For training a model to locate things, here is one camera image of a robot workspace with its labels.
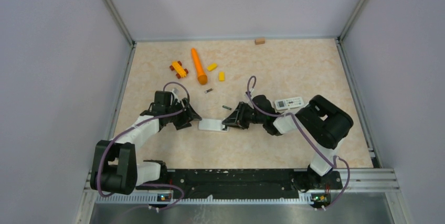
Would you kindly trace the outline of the white remote with dark screen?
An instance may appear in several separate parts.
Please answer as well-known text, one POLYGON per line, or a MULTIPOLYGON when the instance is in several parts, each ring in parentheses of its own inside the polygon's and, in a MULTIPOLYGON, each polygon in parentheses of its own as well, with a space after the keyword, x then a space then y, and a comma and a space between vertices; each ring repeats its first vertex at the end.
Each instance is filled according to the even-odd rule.
POLYGON ((228 127, 222 124, 218 119, 202 119, 198 123, 198 129, 201 131, 228 132, 228 127))

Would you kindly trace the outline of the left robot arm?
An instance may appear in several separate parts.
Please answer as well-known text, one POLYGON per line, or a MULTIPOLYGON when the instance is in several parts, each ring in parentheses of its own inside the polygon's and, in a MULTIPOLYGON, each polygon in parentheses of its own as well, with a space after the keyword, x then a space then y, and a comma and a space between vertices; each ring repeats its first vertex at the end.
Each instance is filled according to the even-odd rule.
POLYGON ((149 108, 129 128, 111 140, 100 140, 96 144, 90 187, 101 192, 103 197, 129 195, 145 182, 156 189, 164 188, 168 183, 168 175, 162 171, 164 163, 146 161, 138 164, 137 150, 170 123, 176 130, 181 130, 201 120, 190 105, 189 97, 179 99, 173 91, 156 91, 149 108))

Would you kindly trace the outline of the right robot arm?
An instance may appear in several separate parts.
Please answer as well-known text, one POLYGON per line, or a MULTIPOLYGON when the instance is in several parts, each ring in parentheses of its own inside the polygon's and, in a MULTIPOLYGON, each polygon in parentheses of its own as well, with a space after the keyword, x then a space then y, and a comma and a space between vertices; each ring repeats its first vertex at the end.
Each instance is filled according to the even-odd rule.
POLYGON ((239 102, 222 124, 241 130, 248 129, 251 124, 260 124, 272 136, 298 130, 315 150, 305 178, 312 187, 322 188, 329 182, 329 173, 336 167, 338 149, 354 121, 321 95, 314 96, 295 113, 279 112, 265 95, 257 95, 248 103, 239 102))

